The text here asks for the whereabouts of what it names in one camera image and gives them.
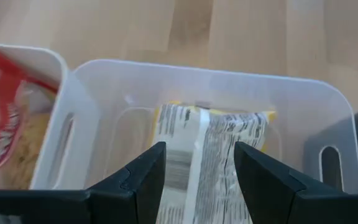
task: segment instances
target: yellow food package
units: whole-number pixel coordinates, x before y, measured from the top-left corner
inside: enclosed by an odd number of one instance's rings
[[[56,89],[0,54],[0,189],[28,189]]]
[[[247,223],[234,144],[263,151],[274,118],[274,111],[227,112],[180,102],[158,107],[150,145],[166,142],[167,162],[157,223]]]

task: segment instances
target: red food package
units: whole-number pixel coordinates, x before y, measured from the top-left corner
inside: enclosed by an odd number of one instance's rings
[[[55,94],[0,54],[0,189],[28,189]]]

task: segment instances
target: pasta package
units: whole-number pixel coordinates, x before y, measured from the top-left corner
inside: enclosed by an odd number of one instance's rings
[[[150,144],[167,143],[157,223],[252,223],[234,166],[234,144],[264,150],[275,112],[231,113],[180,102],[155,111]]]
[[[0,189],[28,189],[57,90],[0,54]]]

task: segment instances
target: wooden surface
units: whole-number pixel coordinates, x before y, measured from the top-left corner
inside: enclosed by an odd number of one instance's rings
[[[0,42],[314,78],[358,111],[358,0],[0,0]]]

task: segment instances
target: clear plastic bin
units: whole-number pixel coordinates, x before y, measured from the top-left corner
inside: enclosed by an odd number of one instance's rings
[[[275,110],[267,153],[322,180],[321,151],[332,146],[339,153],[344,191],[358,193],[352,108],[327,83],[120,60],[90,61],[67,75],[32,188],[83,189],[114,173],[148,149],[154,108],[171,100],[230,110]],[[335,124],[334,134],[314,137]],[[310,156],[312,162],[307,150],[316,154]],[[62,162],[58,174],[52,169],[57,154]]]

